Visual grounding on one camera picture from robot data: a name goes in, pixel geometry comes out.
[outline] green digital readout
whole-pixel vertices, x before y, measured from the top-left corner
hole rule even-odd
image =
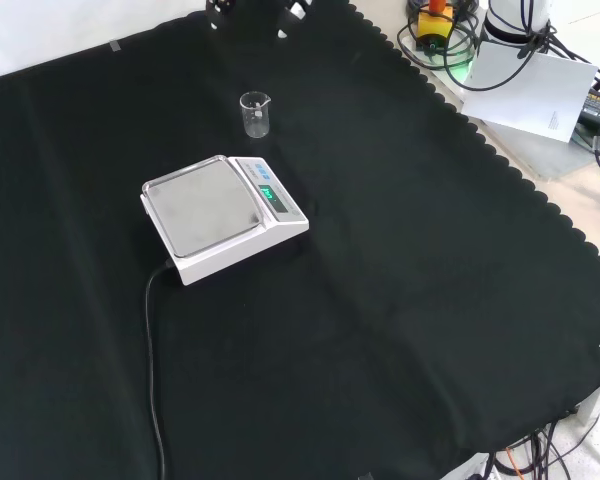
[[[258,186],[260,187],[260,191],[264,195],[264,198],[267,199],[267,201],[271,204],[271,206],[273,207],[273,209],[276,212],[287,213],[289,211],[282,204],[282,202],[276,195],[276,192],[274,192],[273,188],[271,188],[271,185],[258,185]]]

